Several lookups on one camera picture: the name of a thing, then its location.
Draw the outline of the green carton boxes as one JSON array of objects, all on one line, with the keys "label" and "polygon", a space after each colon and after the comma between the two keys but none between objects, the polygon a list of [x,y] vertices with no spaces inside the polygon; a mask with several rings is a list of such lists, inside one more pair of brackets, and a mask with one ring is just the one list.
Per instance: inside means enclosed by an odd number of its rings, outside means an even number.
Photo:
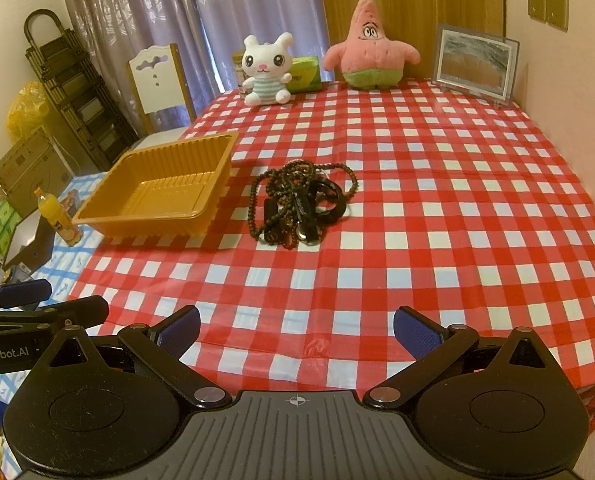
[{"label": "green carton boxes", "polygon": [[20,214],[6,200],[0,203],[0,255],[5,257],[10,247],[14,230],[22,221]]}]

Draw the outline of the orange juice bottle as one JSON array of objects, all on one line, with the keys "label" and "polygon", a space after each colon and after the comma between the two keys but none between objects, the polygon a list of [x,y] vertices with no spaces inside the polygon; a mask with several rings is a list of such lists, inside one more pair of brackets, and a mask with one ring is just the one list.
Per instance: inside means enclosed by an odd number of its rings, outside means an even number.
[{"label": "orange juice bottle", "polygon": [[55,195],[36,188],[34,194],[37,197],[37,208],[40,215],[47,220],[54,231],[70,247],[75,246],[82,238],[82,232],[73,223],[70,214],[63,208]]}]

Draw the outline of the cardboard box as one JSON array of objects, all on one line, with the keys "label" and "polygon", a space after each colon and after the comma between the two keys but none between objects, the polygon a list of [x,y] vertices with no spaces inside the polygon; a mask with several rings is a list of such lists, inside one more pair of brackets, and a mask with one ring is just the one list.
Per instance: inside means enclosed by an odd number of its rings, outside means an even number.
[{"label": "cardboard box", "polygon": [[37,207],[36,188],[60,196],[73,177],[51,136],[38,127],[0,160],[0,202],[26,218]]}]

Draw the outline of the open brown box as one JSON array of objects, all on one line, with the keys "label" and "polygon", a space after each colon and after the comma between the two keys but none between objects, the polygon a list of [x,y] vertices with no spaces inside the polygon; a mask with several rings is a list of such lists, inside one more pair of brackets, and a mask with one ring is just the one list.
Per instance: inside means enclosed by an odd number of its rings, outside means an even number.
[{"label": "open brown box", "polygon": [[23,264],[35,272],[50,260],[54,243],[55,231],[36,210],[14,229],[2,268],[8,270]]}]

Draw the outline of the red checkered tablecloth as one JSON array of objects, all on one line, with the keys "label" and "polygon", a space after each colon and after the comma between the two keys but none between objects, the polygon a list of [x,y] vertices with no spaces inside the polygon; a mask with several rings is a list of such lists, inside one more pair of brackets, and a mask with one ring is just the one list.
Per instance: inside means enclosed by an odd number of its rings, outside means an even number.
[{"label": "red checkered tablecloth", "polygon": [[[427,81],[333,84],[287,106],[217,98],[191,136],[235,130],[232,175],[200,237],[107,238],[72,288],[99,295],[104,333],[185,304],[202,332],[185,361],[230,391],[365,391],[410,362],[394,311],[484,336],[529,326],[595,424],[595,205],[518,107]],[[320,244],[250,237],[252,181],[304,158],[340,162],[358,190]]]}]

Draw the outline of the green tissue pack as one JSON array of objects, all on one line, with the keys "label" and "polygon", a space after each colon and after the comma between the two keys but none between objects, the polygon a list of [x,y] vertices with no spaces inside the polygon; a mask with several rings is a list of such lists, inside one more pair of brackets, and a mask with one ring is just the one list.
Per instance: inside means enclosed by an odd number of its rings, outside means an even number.
[{"label": "green tissue pack", "polygon": [[292,58],[289,70],[292,79],[287,84],[291,94],[319,91],[321,89],[320,63],[317,56]]}]

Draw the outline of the pink starfish plush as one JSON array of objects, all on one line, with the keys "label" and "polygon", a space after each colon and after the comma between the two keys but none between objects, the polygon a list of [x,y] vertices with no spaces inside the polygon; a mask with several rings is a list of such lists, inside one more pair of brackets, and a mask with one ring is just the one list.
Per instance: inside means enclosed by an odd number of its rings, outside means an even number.
[{"label": "pink starfish plush", "polygon": [[322,67],[340,70],[355,89],[389,89],[399,84],[406,64],[420,61],[411,44],[386,37],[375,0],[358,0],[346,39],[327,50]]}]

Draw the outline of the nut jar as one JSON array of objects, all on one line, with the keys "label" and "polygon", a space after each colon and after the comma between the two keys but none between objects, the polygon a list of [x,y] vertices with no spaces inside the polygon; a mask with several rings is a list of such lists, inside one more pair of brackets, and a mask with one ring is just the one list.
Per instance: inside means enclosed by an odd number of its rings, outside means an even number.
[{"label": "nut jar", "polygon": [[244,50],[239,50],[235,53],[232,53],[232,66],[234,66],[234,72],[240,96],[244,98],[247,95],[247,90],[244,89],[243,84],[244,81],[246,81],[246,79],[248,78],[248,76],[246,73],[244,73],[244,70],[242,68],[243,54]]}]

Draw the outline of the white bunny plush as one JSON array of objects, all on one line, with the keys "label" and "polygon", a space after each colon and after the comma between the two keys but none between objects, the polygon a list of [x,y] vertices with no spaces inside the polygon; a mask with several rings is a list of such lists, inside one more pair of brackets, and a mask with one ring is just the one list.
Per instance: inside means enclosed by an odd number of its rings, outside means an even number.
[{"label": "white bunny plush", "polygon": [[292,44],[294,38],[290,32],[283,32],[272,44],[260,44],[254,35],[244,39],[242,70],[247,79],[242,88],[247,91],[243,99],[245,106],[284,105],[290,101],[287,84],[292,80],[292,56],[288,49]]}]

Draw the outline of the framed picture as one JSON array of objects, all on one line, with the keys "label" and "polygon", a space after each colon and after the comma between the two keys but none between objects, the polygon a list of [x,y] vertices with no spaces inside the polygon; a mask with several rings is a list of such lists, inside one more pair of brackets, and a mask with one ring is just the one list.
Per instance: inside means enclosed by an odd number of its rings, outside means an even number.
[{"label": "framed picture", "polygon": [[509,105],[519,54],[517,40],[441,24],[436,34],[432,80],[450,90]]}]

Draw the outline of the white wooden chair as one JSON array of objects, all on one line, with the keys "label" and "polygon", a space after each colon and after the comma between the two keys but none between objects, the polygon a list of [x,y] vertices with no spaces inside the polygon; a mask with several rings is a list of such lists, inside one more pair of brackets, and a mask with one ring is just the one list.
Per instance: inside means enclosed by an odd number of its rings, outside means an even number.
[{"label": "white wooden chair", "polygon": [[147,133],[133,146],[133,150],[152,148],[180,139],[187,126],[155,132],[150,118],[162,110],[177,106],[186,108],[190,122],[194,122],[197,117],[177,44],[142,49],[126,63],[126,69],[136,98],[138,115]]}]

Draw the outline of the purple curtain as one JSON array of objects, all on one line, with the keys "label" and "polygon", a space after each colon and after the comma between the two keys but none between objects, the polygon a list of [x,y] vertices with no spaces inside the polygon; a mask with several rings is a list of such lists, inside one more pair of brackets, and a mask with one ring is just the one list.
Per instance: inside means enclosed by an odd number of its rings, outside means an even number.
[{"label": "purple curtain", "polygon": [[151,46],[177,44],[197,113],[236,88],[232,55],[249,35],[262,42],[291,32],[295,56],[322,56],[329,37],[322,0],[66,0],[71,22],[138,134],[126,64]]}]

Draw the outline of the yellow plastic tray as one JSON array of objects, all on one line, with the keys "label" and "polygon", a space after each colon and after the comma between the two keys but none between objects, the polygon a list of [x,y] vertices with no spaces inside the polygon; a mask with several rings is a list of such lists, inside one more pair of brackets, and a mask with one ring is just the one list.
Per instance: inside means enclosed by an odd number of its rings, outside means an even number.
[{"label": "yellow plastic tray", "polygon": [[124,154],[74,222],[112,237],[199,236],[215,217],[238,133],[228,131]]}]

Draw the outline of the yellow plastic bag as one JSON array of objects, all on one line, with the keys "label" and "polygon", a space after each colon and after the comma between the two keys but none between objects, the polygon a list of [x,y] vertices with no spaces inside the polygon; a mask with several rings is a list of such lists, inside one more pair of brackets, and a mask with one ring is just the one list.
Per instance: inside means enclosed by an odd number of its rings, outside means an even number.
[{"label": "yellow plastic bag", "polygon": [[44,87],[38,81],[28,82],[11,103],[6,128],[13,144],[27,139],[49,113]]}]

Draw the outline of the wall switch plate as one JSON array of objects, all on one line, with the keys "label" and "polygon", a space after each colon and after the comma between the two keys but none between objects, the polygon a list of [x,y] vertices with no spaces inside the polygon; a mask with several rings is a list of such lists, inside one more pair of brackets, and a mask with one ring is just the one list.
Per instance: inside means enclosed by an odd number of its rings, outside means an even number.
[{"label": "wall switch plate", "polygon": [[527,14],[563,32],[569,29],[569,0],[527,0]]}]

